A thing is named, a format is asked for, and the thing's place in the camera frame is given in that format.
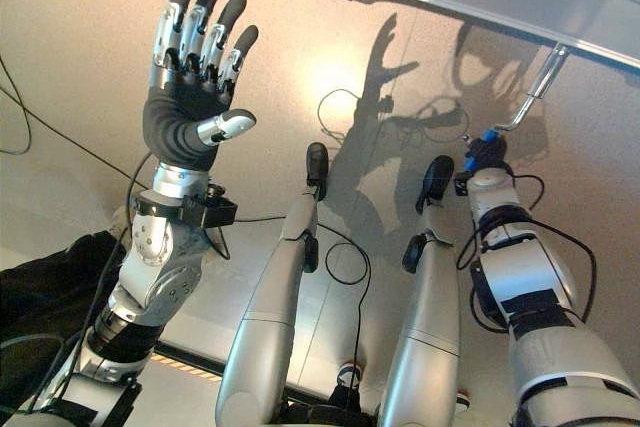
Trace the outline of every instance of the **silver metal rod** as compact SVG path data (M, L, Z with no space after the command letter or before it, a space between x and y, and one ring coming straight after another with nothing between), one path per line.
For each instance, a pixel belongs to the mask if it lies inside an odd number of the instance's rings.
M564 61L567 59L568 55L569 48L566 45L555 45L551 53L549 53L547 60L545 60L542 67L540 67L536 79L533 81L531 88L527 92L527 98L522 103L522 106L516 116L510 124L497 124L494 126L495 130L511 131L515 130L520 125L520 122L525 118L535 100L544 97L544 94L558 76L558 73L564 65Z

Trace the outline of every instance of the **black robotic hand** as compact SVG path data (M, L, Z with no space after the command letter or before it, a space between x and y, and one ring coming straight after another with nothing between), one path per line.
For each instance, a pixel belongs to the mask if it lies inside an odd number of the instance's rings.
M221 62L247 0L229 0L209 34L207 22L216 0L197 0L187 14L189 1L169 0L158 23L143 114L144 140L161 162L208 171L218 144L256 123L250 112L229 106L258 29L248 27Z

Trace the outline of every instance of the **blue connector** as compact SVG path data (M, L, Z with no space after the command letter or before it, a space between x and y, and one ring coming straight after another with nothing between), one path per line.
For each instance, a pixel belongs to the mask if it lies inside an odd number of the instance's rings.
M487 129L481 136L480 140L491 144L498 140L500 137L500 132L495 129ZM475 172L476 171L476 159L473 156L467 157L467 160L464 162L464 170L467 172Z

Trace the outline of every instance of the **robotic leg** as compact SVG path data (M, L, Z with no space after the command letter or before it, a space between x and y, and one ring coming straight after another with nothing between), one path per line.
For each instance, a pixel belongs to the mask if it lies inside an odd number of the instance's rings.
M317 202L324 198L328 155L307 150L307 190L287 214L276 245L240 322L216 404L216 425L270 422L279 412L293 349L303 272L318 266Z
M449 426L458 378L458 281L450 216L440 203L453 173L449 157L436 158L416 210L418 231L402 264L415 274L413 298L396 347L378 425Z

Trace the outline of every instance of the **robot finger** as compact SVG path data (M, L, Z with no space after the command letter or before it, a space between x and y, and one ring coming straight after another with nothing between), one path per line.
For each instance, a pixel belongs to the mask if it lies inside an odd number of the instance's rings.
M198 137L203 144L213 147L225 140L243 134L256 125L256 118L248 110L232 109L198 123Z
M222 103L229 105L233 99L238 75L249 49L258 39L258 28L250 25L238 38L229 56L224 62L218 77L218 94Z
M189 0L169 0L160 16L153 44L153 63L159 67L179 67L179 47L184 13Z
M229 0L222 10L218 22L211 29L202 49L200 72L203 80L216 82L224 44L246 6L247 0Z
M198 73L200 51L204 42L207 22L217 0L197 0L184 20L180 41L180 65L185 71Z

